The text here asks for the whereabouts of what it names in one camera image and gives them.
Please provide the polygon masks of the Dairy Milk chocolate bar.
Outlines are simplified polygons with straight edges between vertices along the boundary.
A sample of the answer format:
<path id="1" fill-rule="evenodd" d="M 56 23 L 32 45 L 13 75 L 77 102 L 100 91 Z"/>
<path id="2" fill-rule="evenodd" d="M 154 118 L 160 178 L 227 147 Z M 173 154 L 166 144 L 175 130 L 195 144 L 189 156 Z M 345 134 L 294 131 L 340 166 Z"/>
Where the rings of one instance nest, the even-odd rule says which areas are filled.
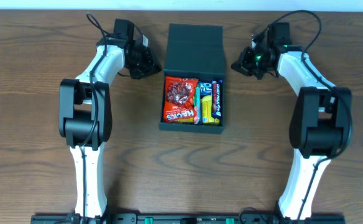
<path id="1" fill-rule="evenodd" d="M 221 87 L 223 81 L 222 80 L 213 80 L 212 85 L 212 105 L 211 105 L 211 115 L 213 118 L 221 119 Z"/>

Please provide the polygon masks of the red Hacks candy bag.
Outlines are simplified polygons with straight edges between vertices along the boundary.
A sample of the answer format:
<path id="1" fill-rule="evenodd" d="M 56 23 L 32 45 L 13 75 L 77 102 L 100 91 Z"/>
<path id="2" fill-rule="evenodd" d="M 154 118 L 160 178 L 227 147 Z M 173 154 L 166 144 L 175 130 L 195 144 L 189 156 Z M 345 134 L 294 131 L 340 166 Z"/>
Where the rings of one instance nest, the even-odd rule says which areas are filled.
<path id="1" fill-rule="evenodd" d="M 163 122 L 174 123 L 178 119 L 194 118 L 195 88 L 198 79 L 165 78 L 165 103 L 163 106 Z"/>

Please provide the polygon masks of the KitKat Milo chocolate bar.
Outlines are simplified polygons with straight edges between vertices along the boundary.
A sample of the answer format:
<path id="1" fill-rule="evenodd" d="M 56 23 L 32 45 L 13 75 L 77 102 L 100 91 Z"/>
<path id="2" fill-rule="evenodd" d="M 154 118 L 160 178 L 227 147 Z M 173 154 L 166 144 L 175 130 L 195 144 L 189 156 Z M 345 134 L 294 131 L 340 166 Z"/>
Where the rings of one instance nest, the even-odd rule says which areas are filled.
<path id="1" fill-rule="evenodd" d="M 194 109 L 196 111 L 194 117 L 194 124 L 199 125 L 201 122 L 201 97 L 200 97 L 200 87 L 197 86 L 195 88 L 195 97 L 194 97 Z"/>

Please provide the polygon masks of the blue Oreo cookie pack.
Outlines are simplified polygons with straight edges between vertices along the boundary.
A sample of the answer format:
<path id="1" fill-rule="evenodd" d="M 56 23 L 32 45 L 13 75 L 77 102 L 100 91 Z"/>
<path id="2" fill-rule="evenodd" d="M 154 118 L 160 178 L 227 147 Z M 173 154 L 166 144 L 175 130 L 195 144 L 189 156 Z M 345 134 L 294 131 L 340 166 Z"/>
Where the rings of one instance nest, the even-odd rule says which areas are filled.
<path id="1" fill-rule="evenodd" d="M 200 97 L 209 96 L 212 94 L 212 84 L 206 82 L 198 82 L 200 88 Z"/>

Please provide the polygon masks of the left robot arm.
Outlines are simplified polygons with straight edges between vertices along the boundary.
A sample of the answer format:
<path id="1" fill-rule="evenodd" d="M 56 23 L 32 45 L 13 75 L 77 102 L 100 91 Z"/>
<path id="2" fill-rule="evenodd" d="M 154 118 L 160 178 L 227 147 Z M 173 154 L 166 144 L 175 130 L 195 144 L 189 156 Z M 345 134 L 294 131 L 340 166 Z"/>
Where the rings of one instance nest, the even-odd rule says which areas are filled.
<path id="1" fill-rule="evenodd" d="M 107 32 L 92 14 L 87 18 L 102 38 L 86 70 L 60 83 L 58 127 L 70 148 L 76 171 L 77 201 L 69 222 L 105 223 L 108 201 L 103 161 L 113 124 L 110 86 L 124 68 L 137 80 L 162 68 L 148 38 L 133 22 L 116 19 L 113 31 Z"/>

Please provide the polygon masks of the dark green cardboard box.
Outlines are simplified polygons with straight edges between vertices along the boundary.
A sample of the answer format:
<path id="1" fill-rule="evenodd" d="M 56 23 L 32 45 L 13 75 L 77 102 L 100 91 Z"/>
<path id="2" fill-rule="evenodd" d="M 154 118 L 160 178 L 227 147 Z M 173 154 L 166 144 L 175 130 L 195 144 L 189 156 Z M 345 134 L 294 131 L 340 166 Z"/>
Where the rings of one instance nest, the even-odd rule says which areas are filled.
<path id="1" fill-rule="evenodd" d="M 160 118 L 160 130 L 208 134 L 223 132 L 226 125 L 226 58 L 221 26 L 170 24 L 163 75 L 195 78 L 205 83 L 221 80 L 221 119 L 219 125 L 210 126 L 166 123 L 163 118 Z"/>

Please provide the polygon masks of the yellow snack bag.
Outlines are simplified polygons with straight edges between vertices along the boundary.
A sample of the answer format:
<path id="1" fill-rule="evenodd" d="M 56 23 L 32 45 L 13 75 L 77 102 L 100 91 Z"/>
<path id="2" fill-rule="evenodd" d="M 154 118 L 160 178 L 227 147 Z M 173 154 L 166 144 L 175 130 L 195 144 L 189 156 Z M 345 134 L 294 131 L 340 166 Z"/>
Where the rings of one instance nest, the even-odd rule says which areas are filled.
<path id="1" fill-rule="evenodd" d="M 188 119 L 178 119 L 176 121 L 174 121 L 174 123 L 179 123 L 179 124 L 194 124 L 194 118 L 188 118 Z"/>

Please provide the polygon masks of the yellow Mentos gum bottle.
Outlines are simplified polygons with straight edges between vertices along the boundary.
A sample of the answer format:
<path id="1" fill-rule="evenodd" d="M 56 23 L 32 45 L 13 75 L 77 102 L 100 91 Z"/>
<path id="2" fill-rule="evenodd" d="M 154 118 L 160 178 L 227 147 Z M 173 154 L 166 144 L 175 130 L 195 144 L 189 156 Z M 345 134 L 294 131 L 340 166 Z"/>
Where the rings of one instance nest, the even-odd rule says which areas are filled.
<path id="1" fill-rule="evenodd" d="M 201 114 L 202 114 L 202 123 L 204 125 L 214 125 L 217 126 L 220 124 L 220 120 L 212 117 L 212 96 L 204 96 L 201 99 Z"/>

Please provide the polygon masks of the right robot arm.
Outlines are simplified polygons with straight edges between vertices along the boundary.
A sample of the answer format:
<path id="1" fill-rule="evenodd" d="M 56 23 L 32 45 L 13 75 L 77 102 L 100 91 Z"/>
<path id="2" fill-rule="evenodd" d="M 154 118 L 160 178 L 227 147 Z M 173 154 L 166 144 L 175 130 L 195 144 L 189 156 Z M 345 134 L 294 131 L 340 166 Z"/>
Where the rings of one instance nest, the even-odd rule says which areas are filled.
<path id="1" fill-rule="evenodd" d="M 273 22 L 253 35 L 252 45 L 231 68 L 259 80 L 274 71 L 297 95 L 289 126 L 292 167 L 275 212 L 266 223 L 344 223 L 342 215 L 313 214 L 311 206 L 323 172 L 351 139 L 350 89 L 337 87 L 322 76 L 306 50 L 292 44 L 287 22 Z"/>

